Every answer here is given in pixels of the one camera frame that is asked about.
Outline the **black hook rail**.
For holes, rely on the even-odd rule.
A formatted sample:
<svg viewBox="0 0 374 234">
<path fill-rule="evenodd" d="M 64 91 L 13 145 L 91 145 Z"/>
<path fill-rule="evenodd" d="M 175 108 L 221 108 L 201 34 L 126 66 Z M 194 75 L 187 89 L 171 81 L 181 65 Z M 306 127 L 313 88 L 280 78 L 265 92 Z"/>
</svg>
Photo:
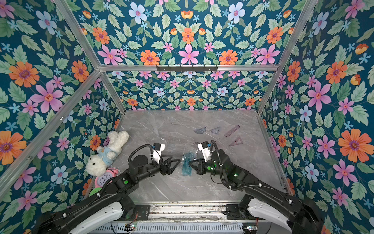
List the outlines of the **black hook rail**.
<svg viewBox="0 0 374 234">
<path fill-rule="evenodd" d="M 216 72 L 218 66 L 215 65 L 160 65 L 156 66 L 158 72 Z"/>
</svg>

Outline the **grey triangle ruler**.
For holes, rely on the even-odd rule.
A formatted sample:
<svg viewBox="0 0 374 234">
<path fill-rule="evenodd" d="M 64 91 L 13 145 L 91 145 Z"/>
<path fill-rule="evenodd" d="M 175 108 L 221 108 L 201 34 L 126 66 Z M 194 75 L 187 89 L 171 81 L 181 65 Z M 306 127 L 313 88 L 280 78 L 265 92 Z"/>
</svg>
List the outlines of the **grey triangle ruler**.
<svg viewBox="0 0 374 234">
<path fill-rule="evenodd" d="M 219 134 L 221 126 L 211 129 L 209 132 L 212 134 Z"/>
</svg>

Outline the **purple straight ruler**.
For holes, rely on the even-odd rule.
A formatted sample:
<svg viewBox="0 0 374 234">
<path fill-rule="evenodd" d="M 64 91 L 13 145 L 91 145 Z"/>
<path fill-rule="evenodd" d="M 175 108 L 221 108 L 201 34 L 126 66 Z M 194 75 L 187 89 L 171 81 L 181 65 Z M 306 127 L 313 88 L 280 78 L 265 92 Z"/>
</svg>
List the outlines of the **purple straight ruler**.
<svg viewBox="0 0 374 234">
<path fill-rule="evenodd" d="M 224 134 L 224 136 L 225 136 L 225 137 L 229 137 L 229 136 L 231 136 L 231 135 L 232 135 L 234 132 L 236 132 L 239 128 L 240 128 L 239 125 L 234 126 L 234 127 L 231 128 L 228 132 L 226 132 L 226 133 Z"/>
</svg>

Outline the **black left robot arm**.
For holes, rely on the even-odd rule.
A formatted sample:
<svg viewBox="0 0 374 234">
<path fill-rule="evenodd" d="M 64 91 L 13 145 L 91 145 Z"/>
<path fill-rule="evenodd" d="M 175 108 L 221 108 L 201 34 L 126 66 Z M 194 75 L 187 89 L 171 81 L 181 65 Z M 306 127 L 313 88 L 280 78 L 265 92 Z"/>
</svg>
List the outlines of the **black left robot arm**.
<svg viewBox="0 0 374 234">
<path fill-rule="evenodd" d="M 128 158 L 128 169 L 108 179 L 95 194 L 63 211 L 46 212 L 39 217 L 33 234 L 88 234 L 96 228 L 118 220 L 127 214 L 137 219 L 135 204 L 129 197 L 140 181 L 158 173 L 171 175 L 181 162 L 163 156 L 165 146 L 145 144 Z"/>
</svg>

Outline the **green round toy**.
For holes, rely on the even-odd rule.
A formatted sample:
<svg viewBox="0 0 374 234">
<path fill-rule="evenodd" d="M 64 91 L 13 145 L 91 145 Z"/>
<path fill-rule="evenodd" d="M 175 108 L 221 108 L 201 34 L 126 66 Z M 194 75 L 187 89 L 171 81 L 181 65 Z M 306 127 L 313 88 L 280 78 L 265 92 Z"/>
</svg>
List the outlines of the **green round toy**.
<svg viewBox="0 0 374 234">
<path fill-rule="evenodd" d="M 96 193 L 100 192 L 101 189 L 102 189 L 101 187 L 96 187 L 96 188 L 92 189 L 89 196 L 95 195 Z"/>
</svg>

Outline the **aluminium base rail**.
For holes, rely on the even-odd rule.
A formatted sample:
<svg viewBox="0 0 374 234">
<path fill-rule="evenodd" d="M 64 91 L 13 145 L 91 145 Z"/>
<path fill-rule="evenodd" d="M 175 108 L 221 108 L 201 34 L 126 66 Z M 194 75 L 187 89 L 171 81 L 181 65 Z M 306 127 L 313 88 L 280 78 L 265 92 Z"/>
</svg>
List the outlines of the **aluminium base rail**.
<svg viewBox="0 0 374 234">
<path fill-rule="evenodd" d="M 272 227 L 281 227 L 265 219 L 242 217 L 238 206 L 222 201 L 138 204 L 137 219 L 122 217 L 89 234 L 269 234 Z"/>
</svg>

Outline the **white plush bear toy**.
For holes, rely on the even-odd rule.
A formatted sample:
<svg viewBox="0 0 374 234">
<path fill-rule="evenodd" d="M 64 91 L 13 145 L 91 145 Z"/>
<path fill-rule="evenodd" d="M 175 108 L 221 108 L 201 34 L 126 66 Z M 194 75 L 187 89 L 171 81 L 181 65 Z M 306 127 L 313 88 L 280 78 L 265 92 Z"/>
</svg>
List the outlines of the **white plush bear toy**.
<svg viewBox="0 0 374 234">
<path fill-rule="evenodd" d="M 126 131 L 112 131 L 107 137 L 109 143 L 106 146 L 99 146 L 96 149 L 96 154 L 88 158 L 85 171 L 91 176 L 100 177 L 105 174 L 130 138 Z"/>
</svg>

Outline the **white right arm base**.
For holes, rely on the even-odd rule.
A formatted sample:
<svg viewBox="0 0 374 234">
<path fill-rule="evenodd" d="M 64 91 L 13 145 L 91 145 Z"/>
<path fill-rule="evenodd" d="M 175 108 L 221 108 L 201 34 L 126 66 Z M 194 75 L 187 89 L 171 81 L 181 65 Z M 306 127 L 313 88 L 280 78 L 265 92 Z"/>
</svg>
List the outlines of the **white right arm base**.
<svg viewBox="0 0 374 234">
<path fill-rule="evenodd" d="M 252 199 L 248 205 L 248 211 L 253 217 L 268 220 L 292 232 L 292 229 L 287 224 L 289 219 L 267 203 L 258 199 Z"/>
</svg>

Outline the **pink round toy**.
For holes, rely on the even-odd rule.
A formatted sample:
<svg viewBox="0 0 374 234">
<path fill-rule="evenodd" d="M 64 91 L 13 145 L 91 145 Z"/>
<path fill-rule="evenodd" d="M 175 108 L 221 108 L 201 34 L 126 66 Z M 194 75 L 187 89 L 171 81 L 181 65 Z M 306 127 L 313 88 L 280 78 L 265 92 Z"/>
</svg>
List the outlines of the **pink round toy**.
<svg viewBox="0 0 374 234">
<path fill-rule="evenodd" d="M 104 184 L 111 178 L 116 177 L 119 170 L 116 168 L 108 168 L 101 176 L 97 176 L 94 181 L 95 188 L 102 188 Z"/>
</svg>

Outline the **green ruler set pouch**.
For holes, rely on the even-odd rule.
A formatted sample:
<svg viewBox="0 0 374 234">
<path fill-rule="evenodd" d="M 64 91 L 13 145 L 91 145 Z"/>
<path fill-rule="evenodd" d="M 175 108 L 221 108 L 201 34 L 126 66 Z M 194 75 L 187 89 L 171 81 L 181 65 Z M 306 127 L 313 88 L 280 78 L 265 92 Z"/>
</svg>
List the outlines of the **green ruler set pouch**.
<svg viewBox="0 0 374 234">
<path fill-rule="evenodd" d="M 194 153 L 193 152 L 185 152 L 182 158 L 182 175 L 183 176 L 191 176 L 192 174 L 192 168 L 190 166 L 190 162 L 193 161 Z"/>
</svg>

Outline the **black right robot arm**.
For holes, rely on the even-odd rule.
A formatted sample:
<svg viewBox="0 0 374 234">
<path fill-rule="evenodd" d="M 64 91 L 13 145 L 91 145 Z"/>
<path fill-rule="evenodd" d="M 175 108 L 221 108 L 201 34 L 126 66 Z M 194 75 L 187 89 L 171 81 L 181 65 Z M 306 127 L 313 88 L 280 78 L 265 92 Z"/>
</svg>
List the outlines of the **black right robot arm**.
<svg viewBox="0 0 374 234">
<path fill-rule="evenodd" d="M 245 192 L 239 203 L 239 215 L 275 223 L 293 234 L 320 234 L 324 216 L 309 198 L 299 199 L 258 179 L 248 170 L 233 164 L 214 140 L 198 144 L 203 158 L 189 162 L 197 174 L 218 176 L 231 191 Z"/>
</svg>

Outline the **grey protractor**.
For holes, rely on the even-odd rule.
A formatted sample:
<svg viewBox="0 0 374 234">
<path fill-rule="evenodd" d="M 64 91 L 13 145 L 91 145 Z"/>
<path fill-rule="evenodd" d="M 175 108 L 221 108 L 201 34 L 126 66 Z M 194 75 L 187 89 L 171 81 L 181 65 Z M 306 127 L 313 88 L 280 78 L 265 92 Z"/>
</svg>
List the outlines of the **grey protractor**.
<svg viewBox="0 0 374 234">
<path fill-rule="evenodd" d="M 199 134 L 199 135 L 204 134 L 206 132 L 206 127 L 204 126 L 204 127 L 201 127 L 201 128 L 197 128 L 197 129 L 194 130 L 194 132 L 196 134 Z"/>
</svg>

